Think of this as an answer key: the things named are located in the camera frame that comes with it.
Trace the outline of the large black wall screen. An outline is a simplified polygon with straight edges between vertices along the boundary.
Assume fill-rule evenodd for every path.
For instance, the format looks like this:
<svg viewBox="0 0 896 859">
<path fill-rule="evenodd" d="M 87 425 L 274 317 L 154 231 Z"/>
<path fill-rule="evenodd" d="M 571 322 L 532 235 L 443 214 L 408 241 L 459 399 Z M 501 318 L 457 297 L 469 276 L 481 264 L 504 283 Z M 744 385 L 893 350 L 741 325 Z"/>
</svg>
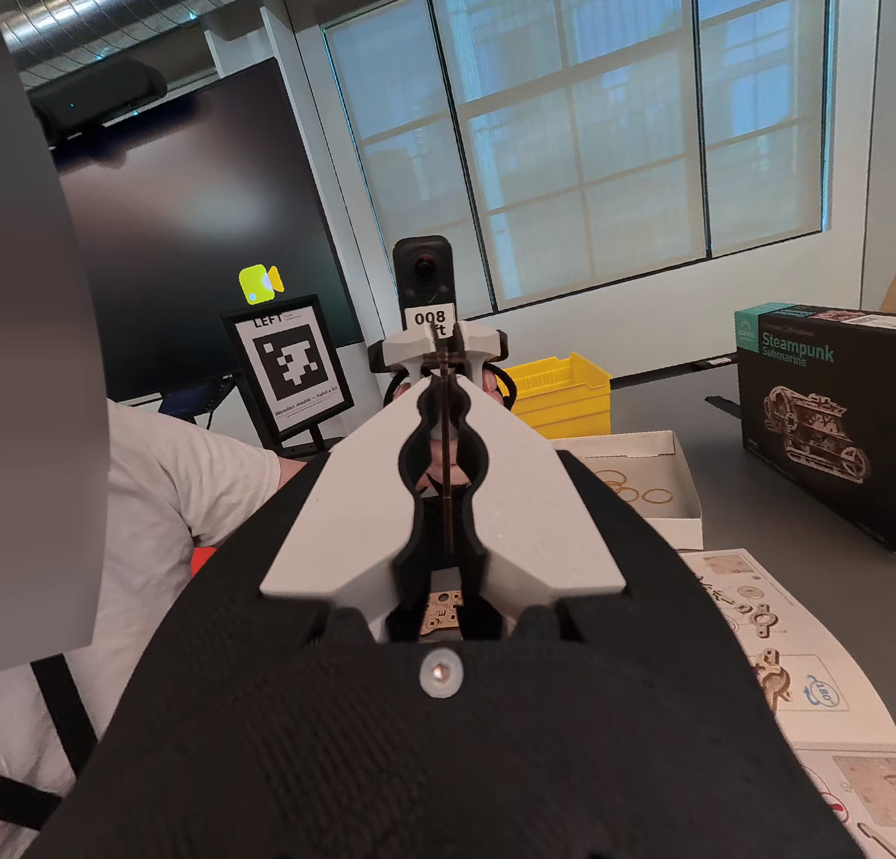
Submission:
<svg viewBox="0 0 896 859">
<path fill-rule="evenodd" d="M 336 348 L 361 341 L 277 62 L 73 136 L 51 156 L 91 286 L 106 395 L 164 393 L 238 367 L 220 316 L 317 295 Z M 243 268 L 284 293 L 248 305 Z"/>
</svg>

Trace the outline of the large paned window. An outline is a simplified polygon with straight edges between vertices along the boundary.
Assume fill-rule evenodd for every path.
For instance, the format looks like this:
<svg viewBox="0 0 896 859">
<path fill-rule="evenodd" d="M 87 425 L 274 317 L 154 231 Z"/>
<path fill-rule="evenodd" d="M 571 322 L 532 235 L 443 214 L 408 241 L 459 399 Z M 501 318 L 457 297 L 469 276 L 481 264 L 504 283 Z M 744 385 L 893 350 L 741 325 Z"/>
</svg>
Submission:
<svg viewBox="0 0 896 859">
<path fill-rule="evenodd" d="M 390 0 L 322 28 L 375 234 L 483 315 L 828 224 L 831 0 Z"/>
</svg>

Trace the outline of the person's left hand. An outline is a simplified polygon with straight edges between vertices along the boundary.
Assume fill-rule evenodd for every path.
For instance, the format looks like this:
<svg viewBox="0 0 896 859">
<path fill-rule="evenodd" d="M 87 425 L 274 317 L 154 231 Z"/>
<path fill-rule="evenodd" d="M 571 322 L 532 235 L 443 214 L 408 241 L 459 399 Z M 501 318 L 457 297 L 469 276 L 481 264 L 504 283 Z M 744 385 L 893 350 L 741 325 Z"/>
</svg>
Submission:
<svg viewBox="0 0 896 859">
<path fill-rule="evenodd" d="M 432 440 L 430 442 L 431 462 L 417 484 L 418 491 L 428 487 L 440 490 L 446 483 L 453 488 L 469 485 L 469 478 L 457 462 L 458 442 Z"/>
</svg>

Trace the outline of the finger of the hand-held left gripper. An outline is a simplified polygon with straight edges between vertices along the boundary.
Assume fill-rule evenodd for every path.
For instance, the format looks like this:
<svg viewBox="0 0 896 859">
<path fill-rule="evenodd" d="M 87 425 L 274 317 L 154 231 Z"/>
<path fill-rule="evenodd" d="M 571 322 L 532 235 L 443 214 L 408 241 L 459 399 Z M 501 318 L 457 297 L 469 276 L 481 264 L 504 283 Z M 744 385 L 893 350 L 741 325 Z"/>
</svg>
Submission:
<svg viewBox="0 0 896 859">
<path fill-rule="evenodd" d="M 408 328 L 384 340 L 384 365 L 388 372 L 406 372 L 409 387 L 416 386 L 425 372 L 438 371 L 421 368 L 422 358 L 435 353 L 431 328 Z"/>
<path fill-rule="evenodd" d="M 502 332 L 477 321 L 456 321 L 450 357 L 458 372 L 472 383 L 483 383 L 485 363 L 502 359 Z"/>
</svg>

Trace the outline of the black framed marker sign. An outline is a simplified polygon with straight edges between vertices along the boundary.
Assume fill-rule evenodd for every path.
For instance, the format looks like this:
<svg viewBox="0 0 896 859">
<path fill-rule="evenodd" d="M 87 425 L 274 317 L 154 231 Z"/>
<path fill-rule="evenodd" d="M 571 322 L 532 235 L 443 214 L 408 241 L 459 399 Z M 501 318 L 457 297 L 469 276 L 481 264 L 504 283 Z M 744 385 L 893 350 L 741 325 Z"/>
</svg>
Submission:
<svg viewBox="0 0 896 859">
<path fill-rule="evenodd" d="M 260 312 L 222 314 L 238 360 L 238 390 L 264 449 L 307 461 L 340 440 L 320 425 L 354 406 L 317 295 L 277 301 Z"/>
</svg>

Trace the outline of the person in white shirt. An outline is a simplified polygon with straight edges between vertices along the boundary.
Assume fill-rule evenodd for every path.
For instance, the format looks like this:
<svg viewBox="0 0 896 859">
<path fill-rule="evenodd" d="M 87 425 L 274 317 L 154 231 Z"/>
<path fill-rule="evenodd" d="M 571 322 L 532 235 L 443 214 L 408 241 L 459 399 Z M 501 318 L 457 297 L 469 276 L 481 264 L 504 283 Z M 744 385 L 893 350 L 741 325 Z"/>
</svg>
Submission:
<svg viewBox="0 0 896 859">
<path fill-rule="evenodd" d="M 276 494 L 278 456 L 160 413 L 106 403 L 106 541 L 92 642 L 64 655 L 98 740 L 118 718 L 179 715 L 203 659 L 164 619 L 197 547 L 218 547 Z"/>
</svg>

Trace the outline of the pile of rubber bands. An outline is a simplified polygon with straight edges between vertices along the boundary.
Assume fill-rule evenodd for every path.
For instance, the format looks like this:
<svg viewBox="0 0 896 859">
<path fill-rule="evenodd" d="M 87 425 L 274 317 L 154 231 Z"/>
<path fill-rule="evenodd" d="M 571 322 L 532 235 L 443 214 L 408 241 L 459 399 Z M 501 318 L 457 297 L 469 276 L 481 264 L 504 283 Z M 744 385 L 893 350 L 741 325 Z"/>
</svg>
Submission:
<svg viewBox="0 0 896 859">
<path fill-rule="evenodd" d="M 652 486 L 645 490 L 639 490 L 629 482 L 629 477 L 626 474 L 616 469 L 599 469 L 596 471 L 596 476 L 624 502 L 629 504 L 643 502 L 653 506 L 665 506 L 672 503 L 675 498 L 673 492 L 661 486 Z"/>
</svg>

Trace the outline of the black video bar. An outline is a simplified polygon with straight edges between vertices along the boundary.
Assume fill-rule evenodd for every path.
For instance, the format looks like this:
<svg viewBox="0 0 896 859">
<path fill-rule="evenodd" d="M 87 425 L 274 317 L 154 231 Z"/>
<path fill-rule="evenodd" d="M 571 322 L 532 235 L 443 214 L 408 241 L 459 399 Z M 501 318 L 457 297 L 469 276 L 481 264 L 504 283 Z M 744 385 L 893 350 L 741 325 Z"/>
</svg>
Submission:
<svg viewBox="0 0 896 859">
<path fill-rule="evenodd" d="M 160 100 L 164 75 L 141 61 L 113 57 L 28 92 L 48 145 L 55 147 L 84 130 Z"/>
</svg>

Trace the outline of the flat slotted wooden part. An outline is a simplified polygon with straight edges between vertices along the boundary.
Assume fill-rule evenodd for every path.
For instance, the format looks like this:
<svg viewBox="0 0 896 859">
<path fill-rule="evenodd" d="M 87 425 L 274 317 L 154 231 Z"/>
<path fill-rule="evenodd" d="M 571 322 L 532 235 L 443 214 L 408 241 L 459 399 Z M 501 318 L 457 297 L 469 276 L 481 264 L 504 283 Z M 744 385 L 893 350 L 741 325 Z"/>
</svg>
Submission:
<svg viewBox="0 0 896 859">
<path fill-rule="evenodd" d="M 459 589 L 432 591 L 424 611 L 419 641 L 461 641 L 463 636 L 458 611 L 462 605 L 463 597 Z"/>
</svg>

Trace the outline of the black model kit box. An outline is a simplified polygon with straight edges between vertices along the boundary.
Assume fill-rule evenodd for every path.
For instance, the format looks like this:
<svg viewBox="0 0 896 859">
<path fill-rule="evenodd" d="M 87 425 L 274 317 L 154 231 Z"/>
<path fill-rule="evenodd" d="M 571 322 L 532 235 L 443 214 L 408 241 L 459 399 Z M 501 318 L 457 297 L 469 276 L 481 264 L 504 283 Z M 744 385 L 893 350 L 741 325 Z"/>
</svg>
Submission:
<svg viewBox="0 0 896 859">
<path fill-rule="evenodd" d="M 894 314 L 768 303 L 734 322 L 745 450 L 894 551 Z"/>
</svg>

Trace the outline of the white cardboard tray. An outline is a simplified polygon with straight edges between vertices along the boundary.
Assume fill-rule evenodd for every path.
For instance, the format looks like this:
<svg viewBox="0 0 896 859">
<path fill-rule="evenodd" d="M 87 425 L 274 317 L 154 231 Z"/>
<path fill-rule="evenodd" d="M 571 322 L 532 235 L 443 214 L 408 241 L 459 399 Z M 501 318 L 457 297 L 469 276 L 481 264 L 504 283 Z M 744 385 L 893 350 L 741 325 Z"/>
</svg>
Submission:
<svg viewBox="0 0 896 859">
<path fill-rule="evenodd" d="M 678 551 L 703 548 L 702 512 L 685 453 L 669 430 L 621 433 L 552 440 L 555 450 L 567 450 L 592 473 L 619 470 L 639 490 L 652 486 L 669 489 L 672 503 L 653 506 L 629 504 Z"/>
</svg>

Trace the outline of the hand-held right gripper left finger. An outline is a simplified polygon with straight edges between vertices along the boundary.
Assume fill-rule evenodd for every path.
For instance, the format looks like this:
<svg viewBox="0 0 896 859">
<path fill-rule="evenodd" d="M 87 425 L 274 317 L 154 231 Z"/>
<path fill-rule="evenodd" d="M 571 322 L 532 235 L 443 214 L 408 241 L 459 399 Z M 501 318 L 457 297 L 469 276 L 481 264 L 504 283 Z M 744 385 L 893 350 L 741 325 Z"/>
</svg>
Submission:
<svg viewBox="0 0 896 859">
<path fill-rule="evenodd" d="M 440 386 L 431 376 L 334 448 L 260 590 L 271 599 L 354 608 L 389 641 L 418 641 L 429 562 L 415 561 L 423 525 L 418 491 L 432 463 Z"/>
</svg>

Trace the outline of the silver ventilation duct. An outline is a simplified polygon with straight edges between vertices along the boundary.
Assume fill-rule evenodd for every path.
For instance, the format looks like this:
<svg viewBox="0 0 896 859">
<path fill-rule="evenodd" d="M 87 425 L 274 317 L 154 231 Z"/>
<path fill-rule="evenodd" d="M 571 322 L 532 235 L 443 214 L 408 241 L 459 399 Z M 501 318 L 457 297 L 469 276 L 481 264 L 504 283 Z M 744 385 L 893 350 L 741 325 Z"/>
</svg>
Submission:
<svg viewBox="0 0 896 859">
<path fill-rule="evenodd" d="M 53 81 L 241 0 L 2 0 L 2 37 L 27 86 Z"/>
</svg>

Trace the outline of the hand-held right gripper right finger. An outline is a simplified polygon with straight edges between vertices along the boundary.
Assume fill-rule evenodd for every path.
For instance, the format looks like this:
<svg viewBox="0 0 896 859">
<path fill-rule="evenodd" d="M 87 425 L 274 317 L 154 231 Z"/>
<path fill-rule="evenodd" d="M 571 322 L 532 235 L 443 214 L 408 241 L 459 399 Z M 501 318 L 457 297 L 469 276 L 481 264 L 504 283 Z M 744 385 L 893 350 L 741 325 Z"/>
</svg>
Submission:
<svg viewBox="0 0 896 859">
<path fill-rule="evenodd" d="M 464 641 L 497 641 L 533 607 L 622 596 L 625 578 L 572 476 L 609 490 L 473 381 L 448 379 L 448 531 Z"/>
</svg>

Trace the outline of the yellow plastic bin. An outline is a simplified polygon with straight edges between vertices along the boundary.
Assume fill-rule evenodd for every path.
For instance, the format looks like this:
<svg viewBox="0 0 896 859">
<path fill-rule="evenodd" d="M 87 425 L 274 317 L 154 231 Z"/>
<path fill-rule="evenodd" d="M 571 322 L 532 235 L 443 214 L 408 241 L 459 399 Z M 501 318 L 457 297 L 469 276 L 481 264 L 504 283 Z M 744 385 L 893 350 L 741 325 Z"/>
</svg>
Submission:
<svg viewBox="0 0 896 859">
<path fill-rule="evenodd" d="M 571 353 L 515 365 L 505 372 L 517 388 L 512 413 L 546 439 L 611 433 L 611 377 Z"/>
</svg>

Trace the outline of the printed instruction booklet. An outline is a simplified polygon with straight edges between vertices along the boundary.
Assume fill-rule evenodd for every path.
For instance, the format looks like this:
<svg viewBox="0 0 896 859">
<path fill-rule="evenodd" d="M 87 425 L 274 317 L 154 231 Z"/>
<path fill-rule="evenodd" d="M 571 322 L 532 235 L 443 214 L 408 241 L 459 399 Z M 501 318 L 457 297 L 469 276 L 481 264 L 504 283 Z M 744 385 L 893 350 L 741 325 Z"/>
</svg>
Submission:
<svg viewBox="0 0 896 859">
<path fill-rule="evenodd" d="M 744 549 L 680 552 L 778 726 L 866 857 L 895 856 L 895 725 L 852 655 Z"/>
</svg>

